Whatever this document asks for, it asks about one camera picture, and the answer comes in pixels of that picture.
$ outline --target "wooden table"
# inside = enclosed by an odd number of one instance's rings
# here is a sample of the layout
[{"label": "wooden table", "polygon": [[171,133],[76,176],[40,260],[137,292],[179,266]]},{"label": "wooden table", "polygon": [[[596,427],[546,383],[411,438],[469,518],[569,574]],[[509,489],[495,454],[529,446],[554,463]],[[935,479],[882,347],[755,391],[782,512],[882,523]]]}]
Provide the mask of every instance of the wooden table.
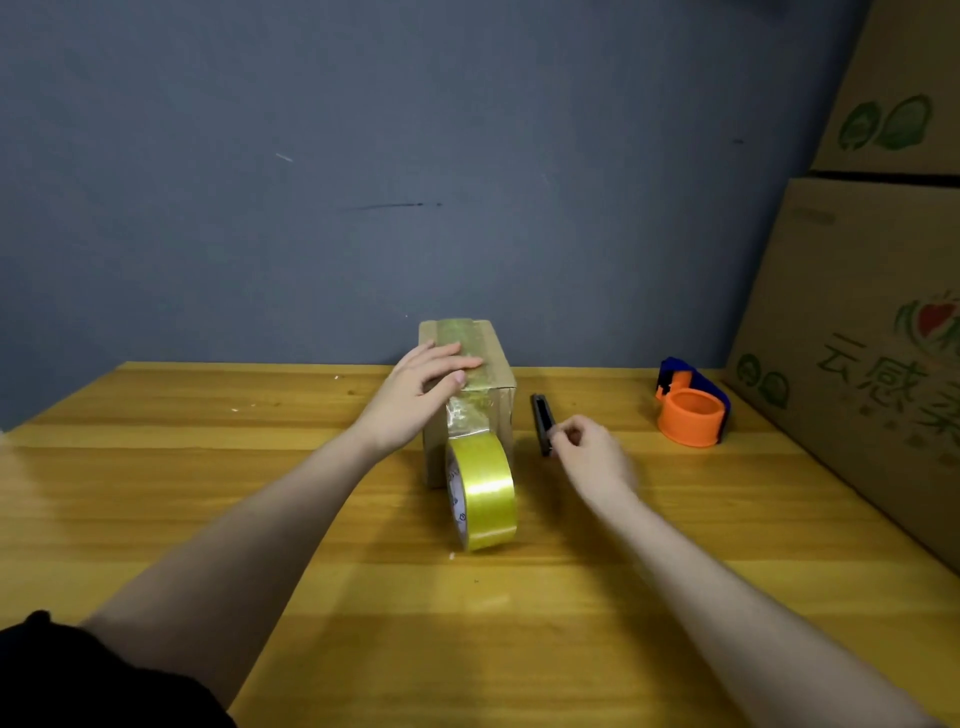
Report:
[{"label": "wooden table", "polygon": [[[360,412],[387,368],[127,364],[0,440],[0,624],[80,619]],[[232,709],[241,726],[742,725],[540,458],[528,404],[583,412],[703,548],[960,725],[960,580],[734,397],[708,450],[648,370],[517,369],[516,542],[467,555],[420,443],[375,468]]]}]

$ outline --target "tape roll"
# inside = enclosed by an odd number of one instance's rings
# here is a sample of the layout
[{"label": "tape roll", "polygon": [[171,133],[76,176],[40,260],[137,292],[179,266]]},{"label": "tape roll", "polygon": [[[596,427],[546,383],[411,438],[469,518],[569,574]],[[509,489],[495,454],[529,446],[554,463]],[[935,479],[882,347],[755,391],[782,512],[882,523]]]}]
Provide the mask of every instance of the tape roll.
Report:
[{"label": "tape roll", "polygon": [[496,435],[450,440],[446,485],[460,541],[467,551],[506,544],[516,534],[514,478]]}]

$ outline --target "hand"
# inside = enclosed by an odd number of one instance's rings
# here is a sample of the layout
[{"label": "hand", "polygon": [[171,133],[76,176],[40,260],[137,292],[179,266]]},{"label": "hand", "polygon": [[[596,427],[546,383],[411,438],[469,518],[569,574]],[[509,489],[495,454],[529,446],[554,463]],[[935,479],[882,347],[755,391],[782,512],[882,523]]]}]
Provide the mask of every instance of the hand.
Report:
[{"label": "hand", "polygon": [[580,497],[596,513],[636,500],[636,474],[610,432],[583,415],[555,425],[549,432],[554,454]]},{"label": "hand", "polygon": [[[433,414],[467,381],[464,369],[483,364],[479,356],[456,356],[460,344],[420,344],[400,359],[354,424],[378,458],[413,440]],[[423,386],[442,376],[429,392]]]}]

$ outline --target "blue wall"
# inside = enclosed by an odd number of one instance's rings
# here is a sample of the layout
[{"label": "blue wall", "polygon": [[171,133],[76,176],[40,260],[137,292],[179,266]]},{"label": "blue wall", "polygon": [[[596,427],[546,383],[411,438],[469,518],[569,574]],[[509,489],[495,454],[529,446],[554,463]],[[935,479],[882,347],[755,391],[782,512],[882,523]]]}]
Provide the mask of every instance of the blue wall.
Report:
[{"label": "blue wall", "polygon": [[723,362],[862,0],[8,0],[0,427],[127,359]]}]

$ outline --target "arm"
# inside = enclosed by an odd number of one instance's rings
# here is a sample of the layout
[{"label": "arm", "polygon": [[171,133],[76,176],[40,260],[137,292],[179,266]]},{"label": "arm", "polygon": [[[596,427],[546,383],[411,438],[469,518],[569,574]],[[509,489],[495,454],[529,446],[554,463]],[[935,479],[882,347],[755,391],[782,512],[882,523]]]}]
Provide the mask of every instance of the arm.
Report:
[{"label": "arm", "polygon": [[137,667],[197,679],[228,707],[353,488],[460,390],[459,370],[481,363],[455,356],[459,347],[409,352],[350,429],[149,567],[82,627]]},{"label": "arm", "polygon": [[551,441],[573,487],[650,583],[756,726],[936,726],[904,691],[712,559],[635,495],[629,459],[586,417]]}]

